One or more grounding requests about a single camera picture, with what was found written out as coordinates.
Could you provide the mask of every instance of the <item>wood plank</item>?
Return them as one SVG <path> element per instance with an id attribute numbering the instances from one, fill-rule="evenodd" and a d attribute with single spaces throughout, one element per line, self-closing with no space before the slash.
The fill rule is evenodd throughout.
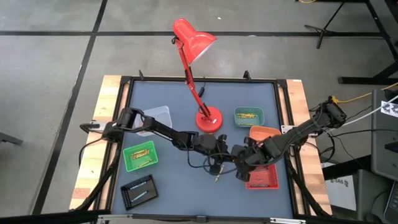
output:
<path id="1" fill-rule="evenodd" d="M 112 120 L 113 111 L 116 103 L 116 98 L 119 91 L 121 76 L 106 75 L 103 79 L 103 84 L 99 91 L 98 101 L 94 112 L 93 119 L 97 121 L 108 122 Z M 292 107 L 292 113 L 295 121 L 295 125 L 301 124 L 302 122 L 309 119 L 309 112 L 307 107 L 307 101 L 305 99 L 304 89 L 300 80 L 287 80 L 290 104 Z M 127 97 L 128 85 L 124 86 L 123 97 L 120 109 L 124 108 L 126 97 Z M 281 88 L 279 89 L 281 97 L 282 116 L 284 121 L 287 121 L 286 105 L 284 103 L 284 95 Z M 91 142 L 99 138 L 99 134 L 90 133 L 87 142 Z M 315 144 L 314 139 L 309 139 L 311 143 Z M 70 203 L 70 208 L 79 206 L 84 198 L 93 190 L 95 185 L 98 183 L 99 173 L 101 172 L 101 166 L 103 163 L 104 151 L 106 147 L 105 141 L 99 141 L 92 146 L 88 146 L 83 154 L 82 165 L 79 170 L 79 174 L 76 180 L 75 191 Z M 111 160 L 113 159 L 116 145 L 113 144 L 111 151 Z M 323 207 L 325 211 L 331 213 L 330 203 L 326 191 L 326 184 L 323 180 L 322 168 L 320 167 L 320 161 L 318 158 L 317 150 L 308 144 L 302 147 L 300 151 L 302 158 L 303 172 L 306 180 L 306 186 L 309 191 L 313 194 L 317 202 Z M 109 181 L 106 183 L 103 189 L 103 194 L 100 201 L 100 208 L 105 207 L 106 197 L 108 195 Z M 296 196 L 298 202 L 299 213 L 303 213 L 303 205 L 300 191 L 296 186 Z"/>
<path id="2" fill-rule="evenodd" d="M 113 111 L 118 97 L 120 75 L 105 75 L 99 91 L 93 119 L 112 121 Z M 89 133 L 87 142 L 100 138 L 98 133 Z M 106 141 L 99 141 L 86 147 L 77 175 L 75 190 L 69 208 L 76 208 L 83 203 L 99 181 Z"/>
<path id="3" fill-rule="evenodd" d="M 310 119 L 303 83 L 301 80 L 287 80 L 287 89 L 289 92 L 294 125 L 298 126 Z M 316 145 L 313 138 L 309 138 L 308 142 Z M 305 185 L 315 200 L 320 203 L 322 209 L 331 214 L 328 191 L 323 178 L 321 162 L 318 157 L 317 149 L 309 144 L 304 144 L 300 151 L 300 157 L 302 161 Z"/>

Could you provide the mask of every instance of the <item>lamp shade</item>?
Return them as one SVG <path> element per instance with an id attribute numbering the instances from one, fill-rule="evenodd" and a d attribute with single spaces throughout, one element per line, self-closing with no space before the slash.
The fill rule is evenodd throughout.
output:
<path id="1" fill-rule="evenodd" d="M 189 64 L 200 58 L 217 39 L 211 34 L 197 32 L 187 20 L 182 18 L 174 22 L 173 31 L 184 44 L 184 52 Z"/>

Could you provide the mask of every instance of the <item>sticker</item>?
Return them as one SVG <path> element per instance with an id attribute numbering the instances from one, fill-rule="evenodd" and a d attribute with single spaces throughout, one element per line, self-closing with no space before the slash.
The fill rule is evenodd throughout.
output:
<path id="1" fill-rule="evenodd" d="M 398 105 L 395 103 L 387 103 L 385 101 L 381 101 L 380 111 L 384 114 L 388 114 L 398 118 Z"/>

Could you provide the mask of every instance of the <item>gray floor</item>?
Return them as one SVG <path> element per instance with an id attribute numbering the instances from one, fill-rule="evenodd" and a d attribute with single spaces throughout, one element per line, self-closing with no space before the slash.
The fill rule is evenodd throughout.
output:
<path id="1" fill-rule="evenodd" d="M 384 1 L 372 1 L 393 40 L 398 25 Z M 92 30 L 100 0 L 0 1 L 0 30 Z M 299 4 L 293 0 L 109 0 L 100 30 L 171 30 L 174 19 L 186 17 L 198 30 L 307 31 L 322 26 L 337 3 Z M 377 31 L 365 5 L 347 4 L 332 22 L 335 31 Z M 78 150 L 86 134 L 78 125 L 93 115 L 103 75 L 183 75 L 171 37 L 97 37 L 69 125 L 44 212 L 68 208 L 78 172 Z M 86 49 L 88 37 L 0 36 L 0 131 L 25 140 L 22 146 L 0 144 L 0 216 L 29 212 L 31 200 L 60 124 Z M 195 76 L 303 80 L 307 102 L 315 106 L 336 95 L 345 100 L 379 86 L 339 85 L 338 76 L 372 76 L 393 62 L 381 39 L 325 39 L 320 50 L 314 38 L 219 37 L 192 65 Z M 370 99 L 342 105 L 353 114 Z M 365 119 L 338 132 L 365 129 Z M 355 156 L 370 152 L 370 134 L 342 138 Z M 324 149 L 330 142 L 318 138 Z M 334 160 L 350 157 L 337 144 Z"/>

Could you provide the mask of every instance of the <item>red tray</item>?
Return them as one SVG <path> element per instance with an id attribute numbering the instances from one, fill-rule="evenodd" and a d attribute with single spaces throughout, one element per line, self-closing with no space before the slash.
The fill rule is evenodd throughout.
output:
<path id="1" fill-rule="evenodd" d="M 280 135 L 278 129 L 253 126 L 250 129 L 249 137 L 256 141 L 262 141 L 265 138 L 275 135 Z M 246 182 L 246 188 L 250 190 L 279 189 L 276 165 L 257 167 L 254 171 L 250 172 L 250 179 L 249 182 Z"/>
<path id="2" fill-rule="evenodd" d="M 258 167 L 250 172 L 250 179 L 249 182 L 246 182 L 246 189 L 279 189 L 278 174 L 275 164 L 268 167 Z"/>

